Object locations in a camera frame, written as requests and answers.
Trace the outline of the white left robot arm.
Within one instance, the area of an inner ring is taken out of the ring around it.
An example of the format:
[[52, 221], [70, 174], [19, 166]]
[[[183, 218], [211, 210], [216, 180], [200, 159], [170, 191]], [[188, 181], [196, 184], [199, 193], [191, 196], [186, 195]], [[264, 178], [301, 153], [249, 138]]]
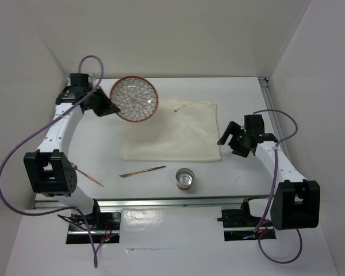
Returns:
[[67, 157], [75, 129], [87, 110], [98, 117], [119, 112], [90, 75], [72, 73], [70, 84], [56, 99], [57, 122], [49, 127], [37, 150], [25, 154], [24, 165], [35, 193], [74, 207], [75, 221], [96, 229], [102, 223], [100, 207], [78, 187], [76, 170]]

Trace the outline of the metal cup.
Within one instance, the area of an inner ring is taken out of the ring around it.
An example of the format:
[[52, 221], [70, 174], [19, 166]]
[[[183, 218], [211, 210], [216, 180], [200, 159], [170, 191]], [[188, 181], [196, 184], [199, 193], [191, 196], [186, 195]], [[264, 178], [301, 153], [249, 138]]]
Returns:
[[189, 190], [192, 188], [195, 175], [189, 168], [181, 168], [175, 175], [177, 187], [180, 190]]

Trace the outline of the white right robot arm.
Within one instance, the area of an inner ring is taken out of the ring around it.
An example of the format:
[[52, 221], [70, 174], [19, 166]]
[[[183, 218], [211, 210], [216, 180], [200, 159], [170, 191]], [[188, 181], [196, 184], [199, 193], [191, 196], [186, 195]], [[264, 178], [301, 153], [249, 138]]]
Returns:
[[255, 231], [270, 221], [277, 230], [316, 228], [320, 216], [320, 185], [298, 172], [281, 150], [281, 141], [265, 131], [260, 114], [244, 117], [244, 124], [231, 121], [217, 145], [228, 144], [232, 153], [246, 158], [253, 154], [273, 179], [267, 200], [249, 200], [239, 212], [240, 221], [253, 225], [259, 219], [256, 207], [263, 207]]

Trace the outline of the copper knife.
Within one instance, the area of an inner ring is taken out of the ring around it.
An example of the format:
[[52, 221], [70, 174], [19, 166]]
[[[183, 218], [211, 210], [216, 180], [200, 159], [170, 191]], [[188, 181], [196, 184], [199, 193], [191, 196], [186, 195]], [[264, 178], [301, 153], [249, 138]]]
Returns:
[[167, 166], [159, 166], [159, 167], [148, 168], [148, 169], [141, 170], [141, 171], [135, 171], [135, 172], [130, 172], [130, 173], [126, 173], [126, 174], [121, 174], [121, 175], [119, 175], [119, 177], [127, 178], [127, 177], [131, 177], [131, 176], [134, 176], [134, 175], [137, 175], [137, 174], [142, 174], [142, 173], [147, 173], [147, 172], [150, 172], [150, 171], [160, 170], [160, 169], [163, 169], [163, 168], [166, 168], [166, 167]]

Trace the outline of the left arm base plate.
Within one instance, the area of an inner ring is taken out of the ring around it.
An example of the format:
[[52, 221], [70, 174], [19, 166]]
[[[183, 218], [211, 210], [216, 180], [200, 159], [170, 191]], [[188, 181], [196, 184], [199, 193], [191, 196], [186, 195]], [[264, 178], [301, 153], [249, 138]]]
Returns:
[[[90, 244], [86, 225], [79, 215], [70, 214], [61, 217], [68, 223], [67, 244]], [[121, 212], [102, 212], [99, 214], [99, 222], [90, 223], [90, 232], [95, 244], [104, 242], [116, 244], [120, 241]]]

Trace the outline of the cream cloth napkin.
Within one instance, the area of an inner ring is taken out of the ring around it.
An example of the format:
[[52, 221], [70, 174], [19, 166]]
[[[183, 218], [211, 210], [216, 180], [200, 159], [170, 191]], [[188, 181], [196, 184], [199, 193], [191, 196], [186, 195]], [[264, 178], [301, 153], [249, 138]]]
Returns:
[[219, 162], [217, 105], [211, 101], [161, 99], [143, 122], [125, 122], [121, 159], [146, 162]]

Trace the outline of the floral patterned ceramic plate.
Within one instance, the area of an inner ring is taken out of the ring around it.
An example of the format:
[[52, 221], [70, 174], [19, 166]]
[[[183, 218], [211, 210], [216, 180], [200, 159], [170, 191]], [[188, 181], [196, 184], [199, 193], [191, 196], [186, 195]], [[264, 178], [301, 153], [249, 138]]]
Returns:
[[128, 122], [142, 122], [154, 115], [159, 96], [153, 84], [140, 76], [126, 76], [111, 88], [110, 100], [119, 108], [117, 115]]

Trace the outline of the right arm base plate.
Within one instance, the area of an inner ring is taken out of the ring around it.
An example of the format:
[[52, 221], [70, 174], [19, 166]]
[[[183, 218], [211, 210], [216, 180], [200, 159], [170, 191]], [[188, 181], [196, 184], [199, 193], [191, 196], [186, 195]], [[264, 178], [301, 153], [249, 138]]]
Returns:
[[217, 221], [223, 224], [226, 242], [258, 240], [260, 235], [263, 240], [276, 239], [271, 222], [263, 224], [257, 232], [254, 232], [260, 217], [253, 217], [244, 209], [223, 209]]

